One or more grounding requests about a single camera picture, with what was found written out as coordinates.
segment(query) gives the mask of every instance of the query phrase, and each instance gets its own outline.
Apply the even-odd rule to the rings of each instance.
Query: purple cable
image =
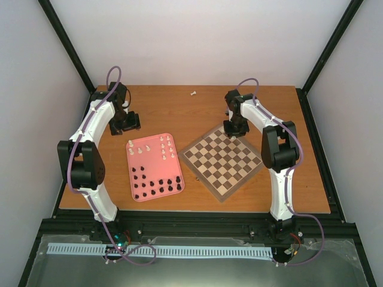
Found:
[[[68,187],[69,189],[75,193],[75,194],[83,194],[85,196],[87,196],[88,198],[88,201],[89,201],[89,204],[92,206],[95,214],[97,214],[97,216],[99,217],[99,219],[101,220],[101,223],[102,223],[102,226],[104,226],[104,229],[105,229],[105,232],[107,233],[108,237],[109,237],[109,240],[111,241],[113,247],[116,249],[116,251],[121,255],[121,259],[125,259],[126,261],[129,261],[130,263],[134,264],[134,265],[138,265],[138,266],[146,266],[146,265],[149,265],[151,263],[154,262],[154,260],[156,260],[156,257],[157,257],[157,252],[156,252],[156,249],[151,246],[151,245],[148,245],[148,244],[144,244],[144,245],[140,245],[140,246],[137,246],[135,249],[132,249],[130,252],[128,252],[126,255],[124,255],[123,252],[121,252],[119,250],[119,248],[117,247],[117,245],[115,244],[115,242],[113,241],[113,238],[112,238],[112,235],[110,234],[109,232],[109,229],[104,221],[104,218],[102,217],[102,215],[99,213],[97,207],[95,206],[92,198],[89,196],[89,193],[87,193],[86,191],[79,191],[79,190],[75,190],[73,188],[73,185],[72,185],[72,179],[71,179],[71,170],[72,170],[72,162],[73,162],[73,159],[74,159],[74,154],[76,152],[76,149],[77,149],[77,146],[78,144],[80,143],[80,140],[81,138],[83,137],[83,133],[85,132],[86,130],[86,127],[88,126],[90,120],[92,119],[93,115],[95,114],[95,112],[100,108],[100,106],[105,103],[107,101],[107,99],[114,93],[114,91],[116,90],[117,88],[117,85],[119,84],[120,80],[121,80],[121,69],[120,67],[118,66],[113,66],[109,72],[108,72],[108,75],[107,75],[107,88],[108,88],[108,85],[109,85],[109,76],[110,76],[110,73],[112,73],[112,71],[114,69],[118,69],[118,78],[117,78],[117,81],[114,85],[114,87],[109,91],[109,93],[101,100],[101,102],[99,102],[99,104],[94,108],[92,109],[92,111],[90,112],[89,116],[86,118],[85,122],[84,122],[84,125],[83,127],[81,128],[81,133],[78,135],[78,138],[76,139],[74,145],[73,145],[73,148],[72,148],[72,151],[71,151],[71,155],[69,156],[69,163],[68,163],[68,170],[66,171],[66,180],[68,182]],[[128,258],[127,256],[129,256],[134,250],[138,249],[138,248],[141,248],[141,247],[149,247],[149,248],[152,248],[152,250],[154,251],[154,257],[152,258],[152,260],[148,263],[144,263],[144,264],[140,264],[140,263],[136,263],[132,260],[130,260],[130,258]]]
[[[297,167],[299,167],[302,163],[303,163],[303,159],[304,159],[304,155],[303,155],[303,148],[298,140],[298,138],[294,135],[294,133],[288,129],[283,123],[280,123],[279,121],[277,121],[276,119],[274,119],[271,115],[269,115],[263,108],[260,108],[259,106],[257,106],[257,102],[256,102],[256,94],[258,92],[258,87],[259,87],[259,82],[257,79],[255,78],[249,78],[249,79],[246,79],[246,80],[243,80],[242,82],[240,82],[237,87],[235,88],[236,90],[239,88],[240,85],[242,85],[244,82],[247,82],[247,81],[250,81],[250,80],[253,80],[257,83],[257,87],[256,87],[256,90],[255,92],[253,93],[253,102],[254,102],[254,105],[256,107],[256,109],[258,109],[262,114],[265,115],[265,117],[267,117],[268,119],[270,119],[271,121],[273,121],[274,123],[276,123],[277,125],[279,125],[280,127],[282,127],[282,129],[284,129],[295,141],[295,143],[297,144],[298,146],[298,149],[299,149],[299,153],[300,153],[300,159],[299,159],[299,162],[295,165],[295,166],[292,166],[291,168],[289,168],[286,172],[286,177],[285,177],[285,202],[286,203],[289,203],[288,202],[288,174],[296,169]],[[321,237],[322,237],[322,242],[321,242],[321,247],[319,249],[319,251],[310,259],[307,259],[306,261],[303,261],[303,262],[300,262],[300,263],[293,263],[293,264],[287,264],[288,266],[300,266],[300,265],[304,265],[306,263],[309,263],[311,261],[313,261],[314,259],[316,259],[316,257],[319,256],[320,253],[322,253],[323,251],[323,248],[324,248],[324,231],[323,231],[323,227],[321,225],[321,222],[319,221],[319,219],[311,214],[305,214],[305,213],[296,213],[291,207],[290,205],[287,206],[287,209],[295,216],[299,216],[299,217],[309,217],[309,218],[312,218],[314,219],[318,226],[319,226],[319,229],[321,230]]]

